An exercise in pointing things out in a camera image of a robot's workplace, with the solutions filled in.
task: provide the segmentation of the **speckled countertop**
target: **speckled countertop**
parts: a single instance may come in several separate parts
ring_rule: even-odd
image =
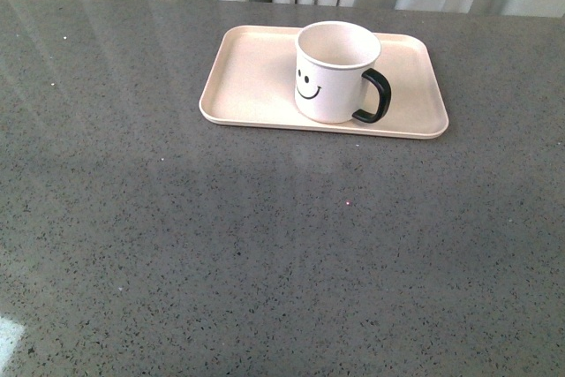
[[[323,19],[422,40],[448,130],[200,114],[228,29]],[[4,376],[565,375],[564,57],[559,19],[0,0]]]

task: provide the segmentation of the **table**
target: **table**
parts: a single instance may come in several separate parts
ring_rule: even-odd
[[[227,30],[325,19],[423,41],[447,131],[200,114]],[[564,57],[563,19],[0,0],[4,375],[565,373]]]

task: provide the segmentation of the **mug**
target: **mug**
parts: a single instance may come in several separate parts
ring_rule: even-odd
[[[352,117],[375,123],[385,116],[391,90],[387,79],[372,68],[380,54],[376,35],[349,22],[317,22],[300,30],[296,48],[294,99],[300,112],[325,124]],[[374,113],[361,109],[367,81],[379,92]]]

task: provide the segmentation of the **beige tray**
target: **beige tray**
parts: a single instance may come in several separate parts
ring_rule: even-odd
[[[392,102],[384,118],[374,124],[354,119],[321,124],[303,116],[294,102],[294,39],[298,31],[273,26],[229,30],[200,97],[204,117],[226,125],[408,139],[432,139],[448,128],[448,114],[426,46],[400,34],[377,34],[382,52],[375,68],[392,88]],[[376,110],[378,97],[376,91],[368,93],[364,109]]]

